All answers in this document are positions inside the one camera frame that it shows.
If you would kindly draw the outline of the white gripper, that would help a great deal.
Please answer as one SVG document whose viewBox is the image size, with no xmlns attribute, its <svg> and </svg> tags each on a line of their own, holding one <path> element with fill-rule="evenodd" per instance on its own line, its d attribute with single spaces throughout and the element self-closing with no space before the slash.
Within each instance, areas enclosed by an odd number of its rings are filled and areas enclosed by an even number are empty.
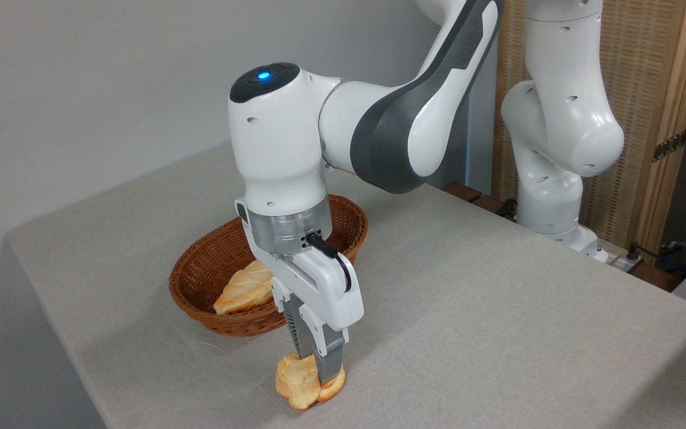
<svg viewBox="0 0 686 429">
<path fill-rule="evenodd" d="M 251 252 L 269 271 L 275 306 L 283 314 L 301 359 L 313 356 L 321 385 L 341 371 L 348 327 L 364 315 L 357 275 L 351 261 L 331 245 L 318 248 L 308 235 L 324 242 L 332 233 L 329 197 L 307 211 L 263 216 L 250 211 L 245 199 L 236 211 Z"/>
</svg>

